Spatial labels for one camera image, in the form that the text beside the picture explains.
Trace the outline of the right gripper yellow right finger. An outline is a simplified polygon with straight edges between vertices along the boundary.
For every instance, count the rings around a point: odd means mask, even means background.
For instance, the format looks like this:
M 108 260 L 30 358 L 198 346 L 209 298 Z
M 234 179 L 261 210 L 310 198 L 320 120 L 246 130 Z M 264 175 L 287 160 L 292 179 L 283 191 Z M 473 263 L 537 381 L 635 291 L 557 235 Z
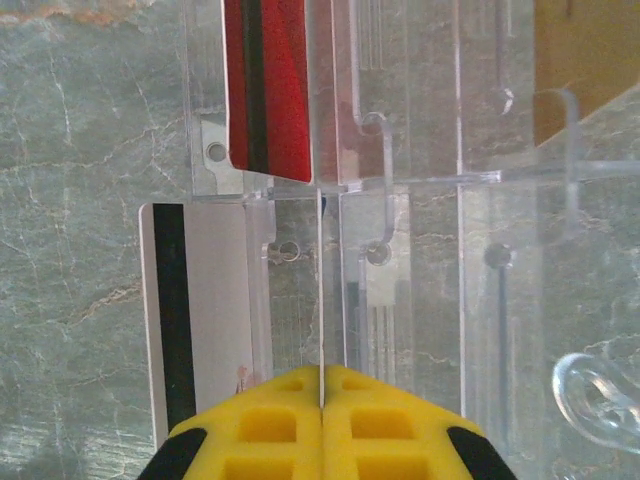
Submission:
M 479 426 L 344 366 L 324 372 L 323 480 L 515 480 Z

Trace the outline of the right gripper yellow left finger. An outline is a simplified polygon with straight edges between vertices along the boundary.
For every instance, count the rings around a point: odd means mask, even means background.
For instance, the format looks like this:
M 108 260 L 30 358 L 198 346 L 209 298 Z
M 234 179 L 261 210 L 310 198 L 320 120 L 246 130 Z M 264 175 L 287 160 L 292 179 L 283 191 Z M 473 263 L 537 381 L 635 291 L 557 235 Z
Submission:
M 321 480 L 319 368 L 305 366 L 177 424 L 149 480 Z

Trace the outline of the thin white-edged card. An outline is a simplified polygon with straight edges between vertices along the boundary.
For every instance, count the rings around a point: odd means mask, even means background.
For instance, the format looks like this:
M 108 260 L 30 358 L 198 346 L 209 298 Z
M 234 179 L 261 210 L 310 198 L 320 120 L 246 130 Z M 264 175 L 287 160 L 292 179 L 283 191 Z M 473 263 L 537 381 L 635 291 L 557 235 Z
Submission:
M 325 403 L 325 326 L 324 326 L 324 196 L 320 189 L 316 190 L 317 200 L 317 276 L 318 276 L 318 324 L 319 324 L 319 407 Z

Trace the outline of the clear acrylic card rack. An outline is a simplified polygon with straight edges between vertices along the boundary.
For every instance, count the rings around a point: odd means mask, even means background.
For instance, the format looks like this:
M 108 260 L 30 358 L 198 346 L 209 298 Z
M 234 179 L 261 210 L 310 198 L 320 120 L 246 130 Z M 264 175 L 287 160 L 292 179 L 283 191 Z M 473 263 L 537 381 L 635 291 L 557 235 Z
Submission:
M 312 178 L 227 149 L 183 0 L 194 203 L 263 201 L 273 375 L 325 360 L 480 425 L 520 480 L 640 480 L 640 80 L 534 141 L 534 0 L 305 0 Z

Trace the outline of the yellow card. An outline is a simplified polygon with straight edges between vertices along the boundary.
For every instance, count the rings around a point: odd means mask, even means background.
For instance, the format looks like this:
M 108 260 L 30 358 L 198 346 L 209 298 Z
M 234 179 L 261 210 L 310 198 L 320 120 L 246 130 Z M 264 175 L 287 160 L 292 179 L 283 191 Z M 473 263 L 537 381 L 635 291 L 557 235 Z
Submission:
M 534 141 L 564 128 L 556 89 L 584 118 L 640 80 L 640 0 L 534 0 Z

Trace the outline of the white card with black stripe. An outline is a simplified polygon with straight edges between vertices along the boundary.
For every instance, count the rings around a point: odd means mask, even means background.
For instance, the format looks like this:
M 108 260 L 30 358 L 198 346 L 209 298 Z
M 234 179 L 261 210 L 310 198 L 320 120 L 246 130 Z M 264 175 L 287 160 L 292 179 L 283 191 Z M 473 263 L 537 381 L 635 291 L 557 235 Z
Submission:
M 273 375 L 263 201 L 139 210 L 154 441 Z

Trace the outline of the red card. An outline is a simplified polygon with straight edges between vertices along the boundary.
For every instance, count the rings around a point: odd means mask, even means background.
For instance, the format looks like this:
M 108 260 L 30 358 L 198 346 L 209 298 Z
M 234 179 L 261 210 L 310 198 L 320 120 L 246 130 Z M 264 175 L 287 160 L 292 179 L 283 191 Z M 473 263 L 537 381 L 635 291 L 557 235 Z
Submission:
M 221 6 L 230 162 L 308 183 L 305 0 L 221 0 Z

